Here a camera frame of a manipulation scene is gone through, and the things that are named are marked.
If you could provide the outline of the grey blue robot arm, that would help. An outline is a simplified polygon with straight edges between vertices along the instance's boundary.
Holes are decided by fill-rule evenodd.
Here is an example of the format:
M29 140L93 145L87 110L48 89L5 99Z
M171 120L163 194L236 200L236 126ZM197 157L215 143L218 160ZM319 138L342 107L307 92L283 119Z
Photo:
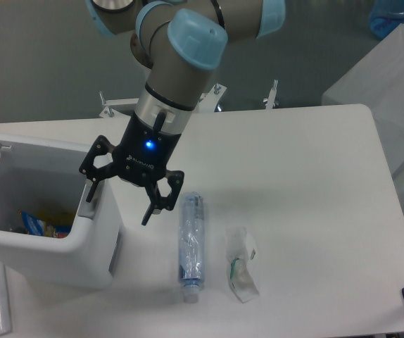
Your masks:
M230 42L257 39L284 24L284 1L88 1L95 26L105 35L131 32L133 50L150 70L118 145L96 138L80 166L91 182L112 177L143 187L144 215L172 210L184 182L168 170L172 152Z

